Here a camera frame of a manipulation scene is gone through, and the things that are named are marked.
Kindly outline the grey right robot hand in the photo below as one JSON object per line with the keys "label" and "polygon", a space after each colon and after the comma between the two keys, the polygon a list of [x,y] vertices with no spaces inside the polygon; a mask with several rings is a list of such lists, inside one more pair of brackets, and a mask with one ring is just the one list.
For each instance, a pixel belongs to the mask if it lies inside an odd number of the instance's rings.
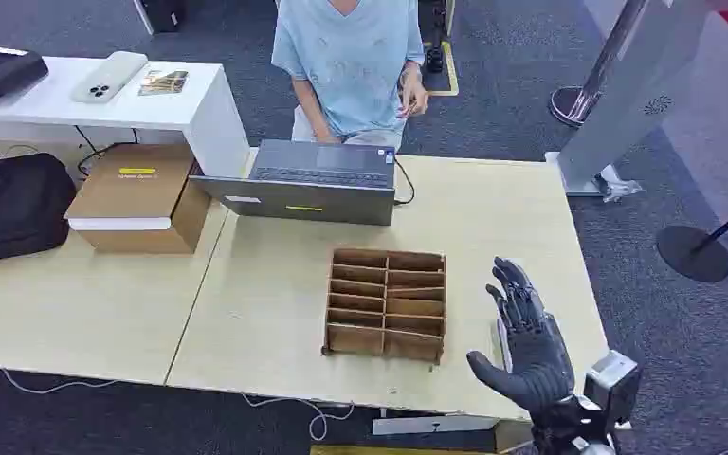
{"label": "grey right robot hand", "polygon": [[514,262],[496,257],[492,284],[486,292],[495,301],[503,323],[512,361],[509,372],[495,367],[479,351],[466,355],[476,378],[536,418],[573,393],[573,366],[555,319],[525,271]]}

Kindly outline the person's left hand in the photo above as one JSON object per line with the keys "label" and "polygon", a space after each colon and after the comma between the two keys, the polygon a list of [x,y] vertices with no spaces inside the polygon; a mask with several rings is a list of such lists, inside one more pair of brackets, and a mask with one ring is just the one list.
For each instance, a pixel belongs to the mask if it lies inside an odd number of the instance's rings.
{"label": "person's left hand", "polygon": [[424,115],[428,109],[428,92],[423,85],[421,67],[417,62],[406,61],[398,79],[401,107],[399,118]]}

